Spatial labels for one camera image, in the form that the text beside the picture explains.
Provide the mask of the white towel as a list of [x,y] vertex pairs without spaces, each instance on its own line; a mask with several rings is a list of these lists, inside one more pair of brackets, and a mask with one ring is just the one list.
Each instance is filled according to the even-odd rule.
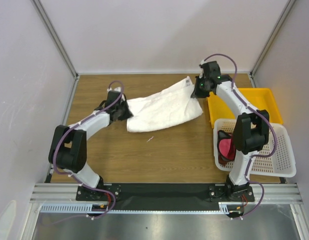
[[196,98],[191,98],[195,85],[186,86],[186,78],[147,97],[129,99],[133,114],[126,122],[130,133],[153,132],[194,120],[203,114]]

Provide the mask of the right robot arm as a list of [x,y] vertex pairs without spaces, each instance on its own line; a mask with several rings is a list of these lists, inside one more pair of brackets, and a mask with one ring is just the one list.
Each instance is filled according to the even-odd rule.
[[203,61],[199,66],[201,73],[195,77],[191,97],[203,99],[214,93],[226,103],[236,118],[231,139],[235,158],[222,194],[230,201],[236,201],[248,190],[254,157],[269,142],[270,116],[266,110],[259,110],[251,104],[229,75],[221,74],[216,61]]

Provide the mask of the pink cloth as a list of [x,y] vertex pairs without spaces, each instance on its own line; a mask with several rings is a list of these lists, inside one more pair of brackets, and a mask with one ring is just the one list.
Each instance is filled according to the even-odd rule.
[[218,141],[217,150],[219,157],[225,162],[232,162],[236,157],[236,149],[231,138],[224,138]]

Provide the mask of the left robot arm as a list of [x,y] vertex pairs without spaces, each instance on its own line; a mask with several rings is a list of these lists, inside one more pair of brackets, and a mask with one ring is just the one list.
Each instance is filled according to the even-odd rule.
[[109,88],[107,99],[86,118],[71,125],[58,125],[53,134],[48,161],[55,170],[61,169],[79,182],[81,192],[88,199],[100,200],[105,192],[103,178],[87,163],[89,138],[113,122],[124,121],[133,114],[129,110],[125,94],[120,87]]

